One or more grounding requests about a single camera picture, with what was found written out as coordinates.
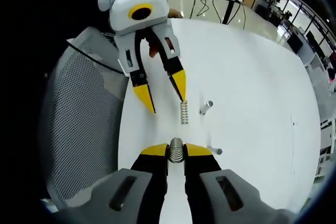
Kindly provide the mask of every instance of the gray gripper base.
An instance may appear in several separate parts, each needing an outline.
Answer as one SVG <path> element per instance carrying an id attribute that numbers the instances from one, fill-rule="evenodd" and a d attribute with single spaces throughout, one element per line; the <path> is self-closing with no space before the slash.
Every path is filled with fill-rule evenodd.
<path id="1" fill-rule="evenodd" d="M 63 209 L 55 213 L 55 218 L 60 223 L 136 224 L 140 204 L 151 177 L 150 173 L 121 169 L 94 188 L 91 199 L 84 205 Z M 130 190 L 122 201 L 123 204 L 115 210 L 111 202 L 118 203 L 118 199 L 114 199 L 120 196 L 121 188 L 127 184 L 125 181 L 132 181 Z"/>
<path id="2" fill-rule="evenodd" d="M 295 215 L 292 212 L 284 209 L 275 210 L 262 202 L 259 191 L 232 170 L 202 173 L 200 177 L 209 195 L 216 224 L 283 224 L 294 221 Z M 231 200 L 236 202 L 233 204 L 234 207 L 229 204 Z"/>

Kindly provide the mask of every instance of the black cable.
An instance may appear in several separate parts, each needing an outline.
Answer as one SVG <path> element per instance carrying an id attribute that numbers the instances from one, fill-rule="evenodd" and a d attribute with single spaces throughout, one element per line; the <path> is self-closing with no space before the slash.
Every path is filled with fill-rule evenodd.
<path id="1" fill-rule="evenodd" d="M 214 0 L 212 0 L 212 6 L 214 7 L 214 9 L 216 11 L 217 17 L 219 18 L 219 22 L 222 23 L 222 19 L 220 18 L 220 15 L 218 14 L 217 8 L 216 8 L 215 3 L 214 3 Z"/>
<path id="2" fill-rule="evenodd" d="M 202 9 L 199 10 L 199 12 L 196 14 L 196 17 L 201 16 L 203 13 L 206 13 L 206 12 L 209 10 L 209 7 L 208 7 L 208 5 L 206 4 L 206 1 L 207 1 L 207 0 L 201 0 L 201 3 L 203 4 L 203 7 L 202 7 Z"/>
<path id="3" fill-rule="evenodd" d="M 66 42 L 67 42 L 67 44 L 68 44 L 69 47 L 71 47 L 72 49 L 76 50 L 76 51 L 79 52 L 80 54 L 84 55 L 84 56 L 85 56 L 86 58 L 88 58 L 89 60 L 92 60 L 93 62 L 97 63 L 98 65 L 101 65 L 101 66 L 103 66 L 103 67 L 105 67 L 105 68 L 107 68 L 107 69 L 109 69 L 109 70 L 111 70 L 111 71 L 114 71 L 114 72 L 117 72 L 117 73 L 124 74 L 123 72 L 121 72 L 121 71 L 119 71 L 119 70 L 117 70 L 117 69 L 111 68 L 111 67 L 109 67 L 109 66 L 107 66 L 107 65 L 105 65 L 105 64 L 103 64 L 103 63 L 101 63 L 101 62 L 99 62 L 99 61 L 97 61 L 97 60 L 95 60 L 95 59 L 93 59 L 91 56 L 89 56 L 88 54 L 86 54 L 86 53 L 83 52 L 82 50 L 80 50 L 80 49 L 78 49 L 77 47 L 75 47 L 75 46 L 74 46 L 73 44 L 71 44 L 69 41 L 66 40 Z"/>
<path id="4" fill-rule="evenodd" d="M 245 30 L 245 24 L 246 24 L 246 13 L 245 13 L 245 7 L 243 5 L 243 11 L 244 11 L 244 25 L 243 25 L 243 30 Z"/>
<path id="5" fill-rule="evenodd" d="M 239 4 L 239 7 L 237 8 L 237 11 L 236 11 L 235 15 L 233 15 L 233 17 L 229 20 L 229 22 L 228 22 L 227 24 L 230 24 L 230 22 L 236 17 L 236 15 L 237 15 L 237 13 L 238 13 L 238 11 L 239 11 L 241 5 L 242 5 L 240 2 L 236 2 L 236 3 Z"/>

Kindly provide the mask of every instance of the coiled spring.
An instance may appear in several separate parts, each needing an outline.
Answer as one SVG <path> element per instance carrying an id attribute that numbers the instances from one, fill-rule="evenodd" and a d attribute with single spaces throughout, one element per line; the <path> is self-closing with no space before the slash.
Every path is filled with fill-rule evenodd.
<path id="1" fill-rule="evenodd" d="M 189 118 L 188 118 L 188 102 L 181 102 L 180 104 L 180 110 L 181 110 L 181 124 L 188 124 Z"/>
<path id="2" fill-rule="evenodd" d="M 180 163 L 184 161 L 183 142 L 180 138 L 175 137 L 171 140 L 168 159 L 172 163 Z"/>

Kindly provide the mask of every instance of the glossy floor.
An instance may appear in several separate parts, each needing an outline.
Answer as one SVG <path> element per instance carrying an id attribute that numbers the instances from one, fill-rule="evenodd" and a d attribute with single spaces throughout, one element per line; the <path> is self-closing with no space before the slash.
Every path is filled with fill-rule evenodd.
<path id="1" fill-rule="evenodd" d="M 170 8 L 181 10 L 182 14 L 184 15 L 184 18 L 189 18 L 192 7 L 193 7 L 194 0 L 168 0 L 168 3 L 169 3 Z M 197 13 L 203 7 L 203 4 L 201 3 L 201 0 L 196 0 L 192 19 L 206 20 L 210 22 L 219 23 L 219 18 L 216 14 L 215 8 L 212 5 L 212 1 L 207 0 L 206 4 L 208 5 L 208 8 L 209 8 L 208 11 L 197 16 Z M 228 5 L 228 1 L 214 0 L 214 4 L 218 10 L 219 16 L 221 17 L 221 19 L 223 19 L 224 14 L 226 12 L 227 5 Z M 232 10 L 230 19 L 234 16 L 238 7 L 239 5 L 235 4 Z M 286 32 L 284 28 L 282 28 L 281 26 L 279 26 L 279 28 L 275 27 L 273 24 L 262 19 L 259 15 L 257 15 L 249 7 L 246 7 L 246 6 L 245 6 L 245 13 L 246 13 L 246 24 L 245 24 L 246 31 L 259 34 L 291 50 L 289 45 L 286 42 L 286 37 L 288 36 L 288 33 Z M 229 25 L 237 27 L 239 29 L 243 29 L 244 17 L 245 17 L 244 9 L 242 6 L 239 9 L 235 18 L 230 22 Z"/>

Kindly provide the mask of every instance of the gray mesh chair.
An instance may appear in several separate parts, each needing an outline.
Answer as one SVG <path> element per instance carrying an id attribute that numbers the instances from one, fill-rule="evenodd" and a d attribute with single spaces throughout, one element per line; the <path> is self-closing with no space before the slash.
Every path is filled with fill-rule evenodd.
<path id="1" fill-rule="evenodd" d="M 71 42 L 122 71 L 118 50 L 89 27 Z M 50 76 L 39 142 L 47 190 L 58 209 L 79 206 L 118 169 L 118 138 L 128 79 L 68 47 Z"/>

